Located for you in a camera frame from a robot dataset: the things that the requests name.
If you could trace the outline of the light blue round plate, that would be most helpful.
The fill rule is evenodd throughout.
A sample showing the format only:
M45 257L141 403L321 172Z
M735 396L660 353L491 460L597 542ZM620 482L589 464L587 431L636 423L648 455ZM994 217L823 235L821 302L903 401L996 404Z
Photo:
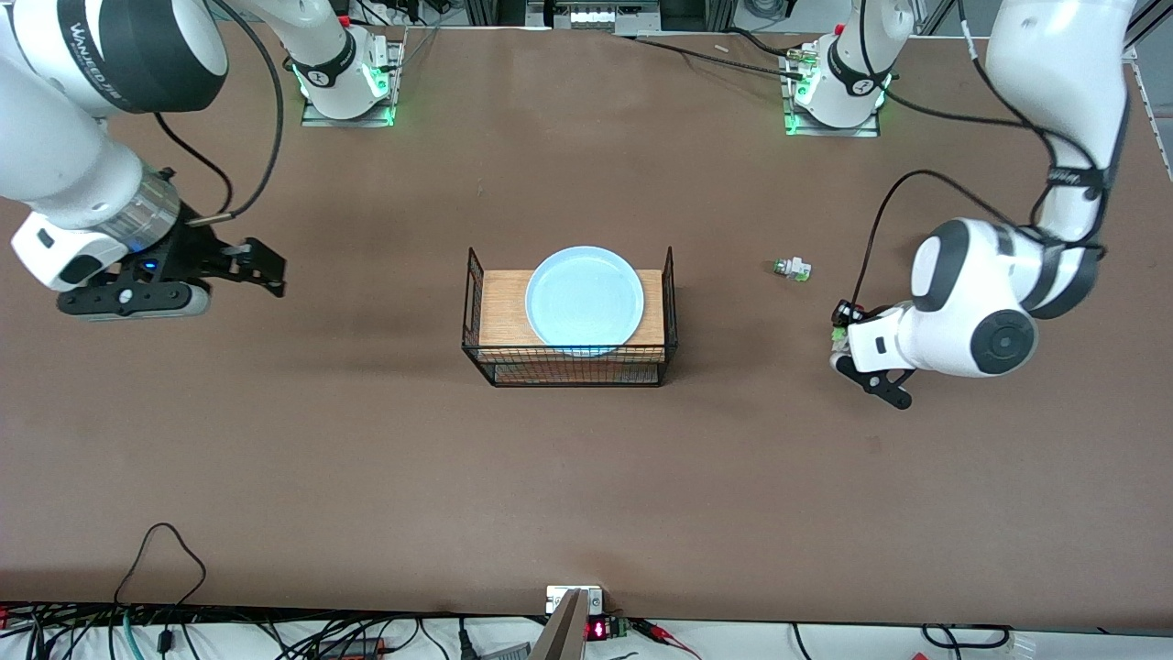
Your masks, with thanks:
M533 334L552 351L599 358L636 334L645 312L637 270L596 246L561 249L528 280L524 309Z

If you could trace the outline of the wooden shelf board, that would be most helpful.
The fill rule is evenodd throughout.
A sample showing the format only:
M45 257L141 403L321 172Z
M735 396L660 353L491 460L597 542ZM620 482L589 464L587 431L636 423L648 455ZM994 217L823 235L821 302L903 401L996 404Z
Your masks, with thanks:
M633 329L628 343L606 354L599 354L597 349L554 351L555 358L601 358L612 362L621 358L633 358L637 362L666 360L662 272L638 268L636 274L640 277L644 305L640 325ZM531 279L533 268L490 268L484 272L475 343L484 347L548 347L533 332L526 313L526 292Z

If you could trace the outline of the black power adapter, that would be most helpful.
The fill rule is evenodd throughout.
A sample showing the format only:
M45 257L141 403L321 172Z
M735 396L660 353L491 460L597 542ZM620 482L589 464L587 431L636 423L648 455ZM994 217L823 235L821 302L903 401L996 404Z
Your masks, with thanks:
M311 660L384 660L389 652L382 638L350 637L318 642L310 652Z

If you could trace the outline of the lit white control box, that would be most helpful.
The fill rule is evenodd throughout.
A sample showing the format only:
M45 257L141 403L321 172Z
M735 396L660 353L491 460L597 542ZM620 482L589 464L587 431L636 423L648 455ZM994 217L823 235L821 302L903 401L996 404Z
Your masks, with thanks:
M523 25L639 38L662 30L662 4L658 0L526 0Z

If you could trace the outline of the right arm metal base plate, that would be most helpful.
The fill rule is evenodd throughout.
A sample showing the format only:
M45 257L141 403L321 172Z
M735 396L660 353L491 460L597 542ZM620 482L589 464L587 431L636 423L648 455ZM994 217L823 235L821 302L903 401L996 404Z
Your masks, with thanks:
M291 61L306 127L380 128L394 125L404 43L361 29L346 32L339 54L319 64Z

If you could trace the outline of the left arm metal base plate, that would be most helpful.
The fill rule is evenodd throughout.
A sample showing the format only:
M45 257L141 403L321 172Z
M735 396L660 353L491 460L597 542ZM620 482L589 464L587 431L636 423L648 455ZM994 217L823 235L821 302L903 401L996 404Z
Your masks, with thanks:
M779 59L786 132L792 137L877 138L882 84L854 70L845 84L834 72L826 72L835 41L838 35L821 35Z

